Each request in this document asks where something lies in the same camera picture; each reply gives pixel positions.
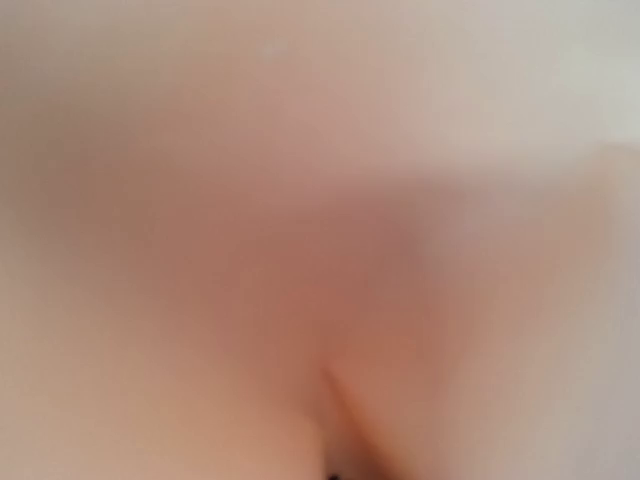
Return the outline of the pink wrapping paper sheet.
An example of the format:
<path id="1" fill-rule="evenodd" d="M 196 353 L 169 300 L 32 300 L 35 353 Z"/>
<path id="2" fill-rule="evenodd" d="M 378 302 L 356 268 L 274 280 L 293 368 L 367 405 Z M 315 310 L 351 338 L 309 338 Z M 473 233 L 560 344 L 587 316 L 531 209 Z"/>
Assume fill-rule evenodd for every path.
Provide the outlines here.
<path id="1" fill-rule="evenodd" d="M 635 1 L 5 1 L 5 479 L 635 479 Z"/>

